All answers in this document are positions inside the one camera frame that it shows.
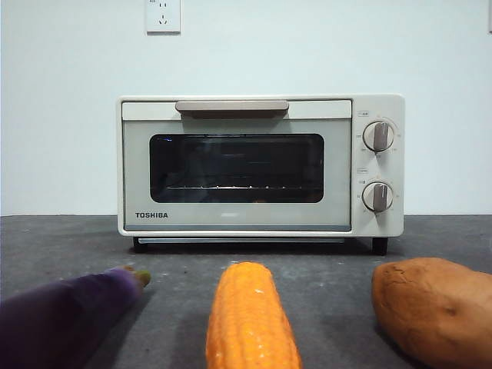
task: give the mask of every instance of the gray countertop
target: gray countertop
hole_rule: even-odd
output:
[[[377,327],[377,265],[433,256],[492,273],[492,216],[407,216],[386,256],[370,240],[344,244],[181,244],[134,254],[115,216],[2,218],[2,299],[36,285],[121,264],[146,268],[144,297],[119,321],[87,368],[206,368],[208,314],[224,269],[258,261],[274,274],[306,369],[423,367]]]

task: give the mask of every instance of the glass window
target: glass window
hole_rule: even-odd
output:
[[[155,135],[156,202],[312,203],[323,198],[320,135]]]

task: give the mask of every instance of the yellow corn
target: yellow corn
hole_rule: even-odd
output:
[[[208,369],[301,369],[270,271],[240,263],[222,275],[208,321]]]

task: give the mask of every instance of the wall socket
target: wall socket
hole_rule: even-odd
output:
[[[181,0],[146,0],[147,33],[179,33]]]

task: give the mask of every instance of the toaster oven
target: toaster oven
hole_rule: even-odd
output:
[[[400,95],[128,96],[118,230],[151,242],[320,242],[403,232]]]

